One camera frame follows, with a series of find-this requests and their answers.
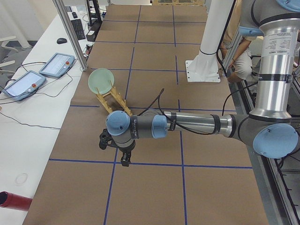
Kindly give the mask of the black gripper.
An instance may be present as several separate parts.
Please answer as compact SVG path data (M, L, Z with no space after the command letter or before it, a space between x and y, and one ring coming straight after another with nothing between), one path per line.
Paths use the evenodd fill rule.
M103 132L99 135L99 139L100 149L105 150L107 146L117 148L117 145L113 140L112 136L108 133L107 128L103 129ZM130 153L123 153L120 162L122 166L129 166Z

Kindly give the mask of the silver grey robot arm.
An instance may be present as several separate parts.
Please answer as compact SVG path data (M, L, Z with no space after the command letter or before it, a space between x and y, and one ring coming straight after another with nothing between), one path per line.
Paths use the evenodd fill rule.
M282 158L300 141L287 112L293 59L300 29L297 0L247 0L241 10L240 33L263 36L257 96L248 115L206 115L149 109L129 116L115 111L108 115L99 147L118 148L121 164L129 166L139 138L163 138L168 131L187 130L200 135L221 134L240 140L268 158Z

